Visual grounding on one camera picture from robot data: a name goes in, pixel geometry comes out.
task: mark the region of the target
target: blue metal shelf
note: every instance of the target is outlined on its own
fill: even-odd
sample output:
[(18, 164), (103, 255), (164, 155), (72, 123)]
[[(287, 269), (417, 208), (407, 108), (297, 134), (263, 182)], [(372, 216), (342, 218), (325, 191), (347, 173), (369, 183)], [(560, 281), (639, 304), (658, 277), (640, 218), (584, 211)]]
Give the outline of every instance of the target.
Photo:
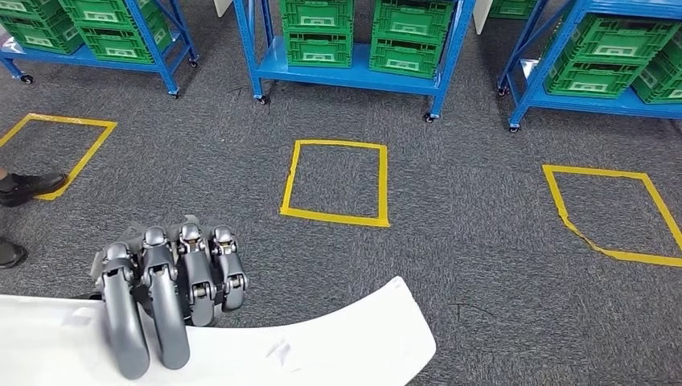
[[(171, 32), (171, 37), (173, 42), (166, 47), (163, 51), (159, 51), (154, 42), (154, 38), (149, 31), (146, 23), (144, 22), (144, 17), (140, 11), (139, 5), (135, 0), (125, 0), (126, 4), (130, 8), (130, 13), (133, 15), (135, 22), (140, 27), (140, 32), (142, 38), (145, 40), (147, 47), (150, 49), (150, 53), (154, 58), (153, 64), (140, 64), (140, 63), (127, 63), (127, 62), (117, 62), (112, 60), (99, 60), (92, 54), (87, 46), (81, 46), (76, 52), (71, 55), (56, 54), (53, 52), (34, 50), (29, 48), (22, 48), (18, 43), (14, 41), (14, 38), (9, 38), (0, 47), (0, 61), (5, 64), (5, 67), (10, 71), (14, 78), (21, 78), (25, 75), (17, 66), (14, 64), (14, 60), (35, 60), (42, 62), (50, 62), (57, 64), (74, 64), (80, 66), (98, 67), (98, 68), (113, 68), (119, 70), (130, 70), (139, 72), (156, 72), (162, 78), (166, 87), (168, 88), (168, 93), (172, 96), (178, 96), (179, 88), (175, 84), (173, 79), (173, 73), (179, 65), (183, 62), (185, 56), (189, 54), (190, 61), (195, 62), (199, 56), (195, 53), (194, 44), (189, 36), (189, 31), (187, 30), (187, 24), (185, 23), (184, 17), (179, 9), (177, 0), (170, 0), (171, 11), (167, 10), (165, 6), (160, 4), (158, 0), (155, 0), (157, 5), (160, 7), (164, 15), (173, 23), (175, 31)], [(178, 50), (175, 57), (167, 63), (167, 59), (175, 47), (181, 45), (182, 47)]]
[(268, 0), (261, 0), (261, 9), (265, 21), (265, 39), (268, 48), (263, 60), (259, 63), (254, 48), (254, 12), (256, 7), (253, 1), (234, 0), (233, 3), (253, 88), (253, 97), (261, 101), (261, 103), (266, 102), (261, 88), (261, 79), (368, 88), (389, 92), (406, 92), (433, 97), (431, 110), (425, 116), (427, 121), (433, 121), (434, 118), (440, 117), (448, 84), (450, 83), (450, 78), (462, 48), (462, 41), (464, 40), (475, 3), (475, 0), (454, 0), (457, 4), (436, 76), (433, 79), (423, 79), (370, 71), (369, 46), (360, 43), (355, 43), (353, 46), (353, 60), (350, 68), (289, 66), (286, 62), (284, 39), (281, 36), (276, 37), (273, 35)]
[(394, 75), (387, 72), (369, 71), (369, 45), (356, 43), (353, 46), (353, 61), (350, 68), (294, 67), (286, 63), (284, 38), (275, 36), (273, 44), (265, 53), (256, 70), (261, 78), (370, 88), (382, 91), (399, 91), (435, 96), (438, 94), (436, 80), (414, 76)]
[[(648, 105), (642, 102), (634, 90), (627, 89), (618, 99), (591, 98), (585, 96), (560, 96), (547, 94), (544, 79), (549, 69), (563, 51), (573, 29), (587, 13), (617, 14), (649, 18), (668, 18), (682, 20), (681, 0), (575, 0), (567, 14), (553, 45), (541, 60), (521, 59), (526, 47), (551, 27), (570, 6), (568, 1), (542, 27), (536, 25), (548, 0), (540, 0), (512, 52), (507, 67), (498, 80), (500, 94), (507, 91), (512, 95), (516, 108), (509, 118), (509, 128), (516, 131), (526, 111), (531, 107), (543, 109), (564, 109), (586, 113), (608, 113), (637, 117), (682, 119), (682, 105)], [(525, 90), (520, 91), (514, 83), (514, 74), (520, 70), (526, 80)]]
[[(537, 60), (521, 60), (526, 79), (537, 65)], [(602, 99), (547, 94), (544, 88), (533, 97), (533, 107), (582, 111), (585, 113), (604, 113), (632, 115), (653, 118), (682, 118), (682, 104), (647, 105), (639, 99), (635, 90), (628, 88), (618, 99)]]

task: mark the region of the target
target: crate label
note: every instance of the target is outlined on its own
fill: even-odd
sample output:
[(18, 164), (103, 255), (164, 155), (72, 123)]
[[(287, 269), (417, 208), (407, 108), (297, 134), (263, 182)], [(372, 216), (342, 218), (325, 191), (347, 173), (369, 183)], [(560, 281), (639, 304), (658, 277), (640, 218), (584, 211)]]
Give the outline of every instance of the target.
[(118, 22), (118, 18), (116, 17), (116, 14), (109, 14), (109, 13), (104, 13), (104, 12), (92, 12), (86, 10), (83, 12), (83, 16), (85, 17), (86, 20), (92, 20), (95, 22), (111, 22), (111, 23), (116, 23)]
[(420, 24), (393, 23), (391, 31), (404, 32), (405, 34), (428, 35), (427, 26)]
[(303, 60), (312, 62), (335, 62), (334, 54), (320, 54), (317, 52), (304, 52)]
[(154, 34), (154, 41), (156, 42), (156, 44), (158, 44), (165, 37), (166, 37), (166, 28), (161, 28), (160, 30), (156, 31), (156, 33)]
[(26, 38), (26, 43), (35, 44), (37, 46), (54, 47), (49, 39), (45, 38), (35, 38), (33, 36), (24, 36)]
[(78, 35), (78, 30), (76, 29), (76, 26), (71, 27), (64, 32), (64, 38), (67, 41), (73, 39), (77, 35)]
[(646, 83), (647, 86), (649, 86), (649, 88), (654, 88), (654, 86), (656, 86), (656, 84), (659, 83), (659, 80), (656, 79), (656, 77), (654, 76), (654, 74), (652, 74), (651, 71), (649, 71), (648, 68), (644, 68), (644, 70), (642, 71), (642, 73), (639, 74), (639, 78), (641, 78), (642, 81), (643, 81), (644, 83)]
[(26, 7), (21, 2), (0, 2), (0, 8), (3, 10), (16, 10), (18, 12), (28, 12)]
[(124, 50), (121, 48), (106, 48), (106, 55), (111, 55), (111, 56), (124, 56), (126, 58), (137, 58), (138, 55), (135, 53), (134, 50)]
[(572, 91), (592, 91), (592, 92), (605, 92), (609, 88), (608, 84), (594, 84), (594, 83), (581, 83), (573, 82), (569, 87)]
[(395, 59), (386, 60), (386, 67), (399, 68), (401, 70), (419, 71), (419, 63), (406, 62), (404, 60)]
[(336, 26), (336, 21), (334, 18), (314, 18), (312, 16), (301, 16), (300, 20), (298, 20), (298, 23), (302, 26)]
[(635, 56), (637, 47), (597, 46), (593, 54), (613, 56)]

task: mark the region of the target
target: green plastic crate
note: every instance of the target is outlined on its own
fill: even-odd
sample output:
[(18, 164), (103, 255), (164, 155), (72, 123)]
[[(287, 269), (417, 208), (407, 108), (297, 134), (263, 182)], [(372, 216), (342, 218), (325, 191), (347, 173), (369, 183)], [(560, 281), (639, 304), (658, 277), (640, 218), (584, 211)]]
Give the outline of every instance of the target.
[(281, 0), (285, 32), (353, 33), (353, 0)]
[(46, 22), (2, 16), (0, 23), (24, 48), (70, 55), (83, 45), (83, 38), (63, 10)]
[(289, 33), (286, 35), (289, 66), (351, 66), (352, 35)]
[(659, 52), (658, 56), (663, 56), (669, 63), (674, 64), (676, 68), (682, 66), (682, 30), (678, 30), (677, 33), (672, 36), (668, 44)]
[(0, 16), (47, 21), (62, 9), (58, 0), (0, 0)]
[[(147, 19), (159, 51), (171, 44), (171, 31), (161, 12)], [(138, 31), (78, 27), (90, 51), (100, 60), (151, 64), (154, 58)]]
[(453, 3), (376, 0), (372, 36), (443, 44), (452, 18)]
[(668, 20), (586, 14), (564, 52), (581, 62), (647, 64), (679, 28)]
[(644, 103), (682, 103), (682, 69), (680, 63), (656, 56), (632, 82), (632, 88)]
[(402, 40), (372, 39), (369, 68), (374, 71), (433, 78), (442, 47)]
[(494, 0), (489, 18), (516, 18), (528, 20), (537, 0)]
[(583, 63), (561, 55), (544, 80), (550, 94), (616, 99), (645, 66)]
[[(59, 1), (78, 27), (129, 31), (136, 29), (133, 16), (123, 0)], [(138, 0), (138, 4), (145, 19), (159, 10), (153, 0)]]

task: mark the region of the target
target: black shoe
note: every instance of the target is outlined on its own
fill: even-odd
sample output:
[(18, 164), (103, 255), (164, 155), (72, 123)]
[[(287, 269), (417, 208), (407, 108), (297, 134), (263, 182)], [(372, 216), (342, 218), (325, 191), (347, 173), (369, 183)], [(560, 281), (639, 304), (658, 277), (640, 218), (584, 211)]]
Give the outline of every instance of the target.
[(0, 237), (0, 269), (15, 267), (27, 256), (26, 249)]
[(11, 191), (0, 191), (0, 205), (16, 207), (34, 195), (52, 193), (66, 183), (67, 176), (60, 173), (49, 175), (11, 175), (15, 185)]

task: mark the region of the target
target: yellow floor tape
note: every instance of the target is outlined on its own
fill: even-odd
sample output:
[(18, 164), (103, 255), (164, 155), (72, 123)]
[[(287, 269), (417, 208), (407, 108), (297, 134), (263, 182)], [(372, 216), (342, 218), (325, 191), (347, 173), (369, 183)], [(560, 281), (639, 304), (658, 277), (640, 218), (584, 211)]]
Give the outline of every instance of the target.
[[(379, 215), (377, 217), (347, 216), (320, 211), (308, 211), (290, 207), (291, 191), (294, 188), (294, 178), (296, 176), (296, 166), (298, 156), (303, 145), (318, 146), (350, 146), (379, 151), (379, 194), (378, 205)], [(302, 139), (294, 143), (294, 155), (291, 158), (291, 168), (289, 178), (286, 180), (284, 199), (281, 203), (280, 213), (284, 216), (301, 217), (308, 220), (328, 221), (332, 223), (366, 225), (371, 227), (388, 227), (388, 149), (386, 145), (376, 143), (336, 141), (324, 139)]]
[(114, 127), (116, 127), (116, 122), (111, 121), (98, 121), (94, 119), (84, 119), (84, 118), (73, 118), (73, 117), (57, 117), (53, 115), (43, 115), (30, 113), (26, 115), (19, 123), (14, 125), (14, 127), (7, 132), (2, 138), (0, 138), (0, 147), (3, 147), (23, 126), (26, 125), (28, 121), (47, 121), (47, 122), (59, 122), (59, 123), (70, 123), (73, 125), (89, 125), (89, 126), (100, 126), (104, 128), (104, 131), (97, 138), (95, 143), (90, 146), (88, 151), (85, 152), (83, 158), (78, 161), (76, 166), (68, 173), (67, 182), (58, 190), (46, 195), (37, 195), (36, 199), (53, 200), (61, 196), (66, 188), (71, 185), (76, 176), (83, 169), (85, 164), (90, 161), (93, 154), (100, 148), (105, 139), (111, 134)]
[(599, 175), (604, 177), (616, 177), (616, 178), (627, 178), (627, 179), (638, 179), (644, 183), (647, 188), (649, 195), (654, 200), (656, 207), (663, 216), (665, 223), (668, 225), (672, 237), (675, 239), (677, 246), (682, 250), (682, 232), (680, 228), (677, 227), (675, 219), (672, 218), (668, 207), (661, 198), (659, 192), (654, 187), (653, 182), (649, 179), (649, 176), (645, 173), (635, 173), (631, 171), (620, 171), (620, 170), (605, 170), (605, 169), (592, 169), (588, 167), (573, 167), (573, 166), (558, 166), (558, 165), (543, 165), (542, 170), (544, 176), (547, 178), (547, 183), (549, 184), (549, 190), (554, 198), (554, 203), (557, 205), (557, 210), (559, 211), (559, 216), (564, 222), (566, 227), (572, 230), (575, 234), (580, 236), (587, 244), (590, 245), (594, 250), (604, 253), (608, 256), (614, 257), (619, 260), (625, 261), (639, 261), (649, 264), (657, 265), (671, 265), (674, 267), (682, 267), (682, 258), (679, 257), (666, 257), (658, 255), (649, 255), (646, 253), (633, 253), (628, 251), (615, 251), (612, 249), (602, 248), (596, 245), (592, 240), (587, 238), (578, 228), (571, 223), (569, 220), (569, 213), (566, 211), (566, 206), (564, 204), (564, 199), (561, 198), (561, 193), (559, 192), (559, 186), (554, 178), (554, 173), (572, 173), (576, 175)]

